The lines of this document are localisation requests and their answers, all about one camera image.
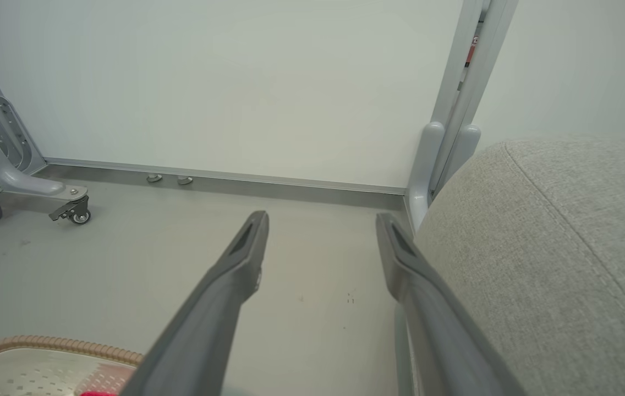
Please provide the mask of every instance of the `metal stand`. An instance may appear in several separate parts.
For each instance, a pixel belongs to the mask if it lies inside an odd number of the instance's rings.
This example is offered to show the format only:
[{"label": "metal stand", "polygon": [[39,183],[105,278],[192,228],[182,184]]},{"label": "metal stand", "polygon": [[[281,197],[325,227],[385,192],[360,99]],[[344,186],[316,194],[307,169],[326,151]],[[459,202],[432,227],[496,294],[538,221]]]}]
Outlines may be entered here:
[{"label": "metal stand", "polygon": [[88,189],[82,186],[66,186],[61,182],[34,178],[28,175],[46,166],[46,161],[31,142],[21,120],[11,103],[0,91],[0,188],[7,193],[38,195],[56,200],[70,201],[65,210],[51,213],[59,217],[66,211],[74,211],[74,223],[86,223],[90,215],[87,210]]},{"label": "metal stand", "polygon": [[443,125],[435,122],[427,124],[423,135],[420,136],[418,152],[415,154],[408,188],[405,191],[405,206],[413,231],[420,228],[420,223],[423,222],[427,208],[430,206],[430,175],[432,175],[444,133]]}]

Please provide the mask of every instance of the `gray floor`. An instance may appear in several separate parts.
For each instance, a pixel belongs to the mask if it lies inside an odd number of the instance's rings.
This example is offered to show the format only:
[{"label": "gray floor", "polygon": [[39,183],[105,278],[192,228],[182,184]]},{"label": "gray floor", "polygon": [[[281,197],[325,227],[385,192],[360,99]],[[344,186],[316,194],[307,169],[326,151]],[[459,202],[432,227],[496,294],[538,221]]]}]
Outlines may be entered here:
[{"label": "gray floor", "polygon": [[375,215],[400,196],[54,166],[90,189],[90,223],[59,203],[1,195],[0,338],[20,334],[145,353],[250,212],[267,210],[260,290],[242,308],[225,378],[232,395],[393,395],[393,299]]}]

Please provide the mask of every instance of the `white wall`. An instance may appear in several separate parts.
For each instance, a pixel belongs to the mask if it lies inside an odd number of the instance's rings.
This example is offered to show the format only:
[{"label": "white wall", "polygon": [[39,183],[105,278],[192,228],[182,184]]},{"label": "white wall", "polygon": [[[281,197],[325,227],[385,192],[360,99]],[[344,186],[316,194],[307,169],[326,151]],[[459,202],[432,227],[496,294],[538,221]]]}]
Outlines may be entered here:
[{"label": "white wall", "polygon": [[461,0],[0,1],[46,157],[405,187]]},{"label": "white wall", "polygon": [[625,2],[519,0],[474,124],[502,140],[625,139]]}]

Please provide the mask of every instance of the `swivel caster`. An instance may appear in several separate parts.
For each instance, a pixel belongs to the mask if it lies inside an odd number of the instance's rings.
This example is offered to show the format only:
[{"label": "swivel caster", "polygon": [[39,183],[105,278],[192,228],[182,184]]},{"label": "swivel caster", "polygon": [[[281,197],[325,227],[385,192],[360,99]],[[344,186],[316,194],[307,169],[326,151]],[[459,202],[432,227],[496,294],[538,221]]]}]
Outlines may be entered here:
[{"label": "swivel caster", "polygon": [[48,216],[53,221],[56,221],[59,218],[67,218],[73,221],[74,224],[81,226],[92,218],[91,213],[88,210],[88,196],[85,195],[78,200],[70,201]]},{"label": "swivel caster", "polygon": [[179,185],[186,185],[186,184],[190,184],[193,182],[193,178],[191,178],[190,176],[178,176],[178,184]]},{"label": "swivel caster", "polygon": [[163,176],[159,175],[158,173],[149,173],[149,176],[146,177],[146,181],[149,183],[156,183],[162,178]]}]

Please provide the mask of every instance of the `aluminum skirting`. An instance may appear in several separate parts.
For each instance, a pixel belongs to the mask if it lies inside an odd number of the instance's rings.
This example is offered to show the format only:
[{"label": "aluminum skirting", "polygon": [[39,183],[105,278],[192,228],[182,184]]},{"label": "aluminum skirting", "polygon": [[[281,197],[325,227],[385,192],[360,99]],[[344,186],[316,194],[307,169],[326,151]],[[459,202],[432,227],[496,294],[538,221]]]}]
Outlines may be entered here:
[{"label": "aluminum skirting", "polygon": [[48,157],[44,157],[44,160],[50,165],[78,166],[82,168],[103,168],[116,171],[133,171],[144,173],[163,173],[166,175],[187,175],[197,178],[237,180],[244,182],[269,183],[278,185],[294,185],[299,187],[327,188],[332,190],[363,191],[364,193],[405,195],[405,188],[383,187],[377,185],[361,185],[354,183],[338,183],[294,178],[278,178],[275,176],[247,175],[244,173],[216,172],[212,170],[194,170],[184,168],[167,168],[164,166],[133,165],[131,163],[83,161],[75,159]]}]

